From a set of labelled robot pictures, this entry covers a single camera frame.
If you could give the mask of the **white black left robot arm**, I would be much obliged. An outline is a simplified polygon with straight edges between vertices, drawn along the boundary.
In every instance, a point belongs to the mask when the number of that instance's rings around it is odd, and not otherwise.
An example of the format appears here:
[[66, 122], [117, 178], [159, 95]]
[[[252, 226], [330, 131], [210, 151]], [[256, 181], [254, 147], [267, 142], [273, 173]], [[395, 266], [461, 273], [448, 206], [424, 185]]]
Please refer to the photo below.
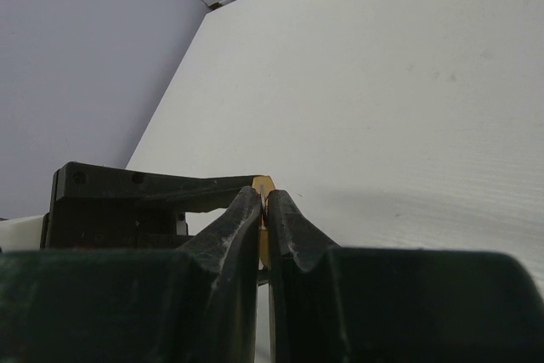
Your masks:
[[69, 162], [54, 173], [46, 214], [2, 221], [1, 250], [176, 248], [191, 238], [187, 213], [225, 209], [253, 180]]

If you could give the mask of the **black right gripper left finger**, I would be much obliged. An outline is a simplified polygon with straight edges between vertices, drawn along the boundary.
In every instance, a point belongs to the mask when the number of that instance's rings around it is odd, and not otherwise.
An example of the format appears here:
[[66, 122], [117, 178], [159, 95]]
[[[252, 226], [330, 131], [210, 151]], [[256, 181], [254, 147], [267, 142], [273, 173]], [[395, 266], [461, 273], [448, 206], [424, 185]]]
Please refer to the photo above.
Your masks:
[[260, 196], [175, 250], [1, 257], [4, 362], [251, 362]]

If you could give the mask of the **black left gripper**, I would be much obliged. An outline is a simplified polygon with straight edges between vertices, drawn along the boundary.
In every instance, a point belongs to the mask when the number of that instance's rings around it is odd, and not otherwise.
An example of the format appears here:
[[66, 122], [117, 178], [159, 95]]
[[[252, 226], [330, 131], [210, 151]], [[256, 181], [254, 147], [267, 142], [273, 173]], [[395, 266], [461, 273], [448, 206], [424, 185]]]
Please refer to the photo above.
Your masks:
[[53, 176], [41, 249], [175, 248], [185, 213], [226, 209], [256, 175], [180, 178], [68, 162]]

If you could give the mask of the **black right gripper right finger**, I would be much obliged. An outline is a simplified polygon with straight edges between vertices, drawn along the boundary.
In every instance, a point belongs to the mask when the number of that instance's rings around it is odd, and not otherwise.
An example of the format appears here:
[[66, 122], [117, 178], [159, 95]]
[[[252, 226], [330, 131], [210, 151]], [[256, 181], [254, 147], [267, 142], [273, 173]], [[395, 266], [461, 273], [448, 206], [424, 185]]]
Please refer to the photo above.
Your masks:
[[499, 252], [342, 247], [269, 194], [274, 362], [540, 362], [543, 301]]

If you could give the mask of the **small brass padlock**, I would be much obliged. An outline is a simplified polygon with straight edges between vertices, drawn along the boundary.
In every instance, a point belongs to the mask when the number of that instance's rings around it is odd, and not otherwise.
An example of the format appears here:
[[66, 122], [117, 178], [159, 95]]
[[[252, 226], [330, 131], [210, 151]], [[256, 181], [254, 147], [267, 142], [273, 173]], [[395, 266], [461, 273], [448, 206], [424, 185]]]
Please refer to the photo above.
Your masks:
[[259, 259], [264, 269], [269, 268], [269, 232], [266, 227], [268, 215], [268, 197], [275, 190], [270, 176], [259, 175], [253, 178], [252, 187], [259, 193], [261, 201], [261, 226], [259, 228]]

